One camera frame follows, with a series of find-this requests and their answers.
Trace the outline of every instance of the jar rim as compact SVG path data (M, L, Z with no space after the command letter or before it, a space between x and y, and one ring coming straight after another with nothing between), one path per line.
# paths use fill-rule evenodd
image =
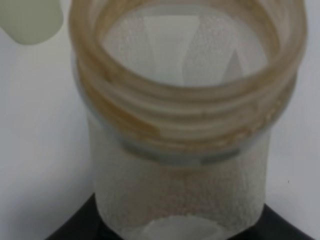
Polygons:
M233 82L222 83L220 85L206 87L180 87L167 85L152 81L146 77L135 73L120 62L115 60L92 34L89 23L89 9L93 0L73 0L69 24L73 46L77 53L84 54L89 61L94 62L98 73L107 81L113 81L111 76L116 78L116 84L131 91L147 95L161 100L174 102L221 102L243 97L248 93L261 88L271 86L279 79L279 76L285 75L297 68L304 54L307 42L307 17L305 10L305 1L296 0L295 15L296 21L290 40L284 45L277 57L272 59L269 64L258 72L249 76L236 79ZM140 4L148 0L135 1Z

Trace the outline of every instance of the white background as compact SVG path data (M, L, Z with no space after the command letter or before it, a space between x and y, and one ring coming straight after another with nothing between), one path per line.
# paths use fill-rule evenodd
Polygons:
M70 0L63 0L68 13ZM271 142L267 203L320 240L320 1L293 100ZM85 111L71 73L67 19L50 40L0 29L0 239L43 240L92 194Z

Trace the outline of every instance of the black base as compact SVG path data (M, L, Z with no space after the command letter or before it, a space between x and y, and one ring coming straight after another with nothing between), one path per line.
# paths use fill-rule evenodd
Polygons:
M98 214L95 197L57 232L46 240L122 240L107 226ZM230 240L312 240L265 206L259 222L249 230Z

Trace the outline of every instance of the white surface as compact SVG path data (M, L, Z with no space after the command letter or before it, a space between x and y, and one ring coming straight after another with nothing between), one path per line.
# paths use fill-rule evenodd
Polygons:
M70 0L64 0L68 9ZM307 0L309 43L296 93L273 131L267 203L320 240L320 1ZM92 193L85 112L67 25L36 46L0 29L0 239L43 240Z

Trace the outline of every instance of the black stand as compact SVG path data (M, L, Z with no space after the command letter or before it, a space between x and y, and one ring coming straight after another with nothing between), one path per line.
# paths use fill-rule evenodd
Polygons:
M46 240L122 239L102 223L95 198L92 196L66 224ZM312 238L265 206L260 221L254 227L230 240L312 240Z

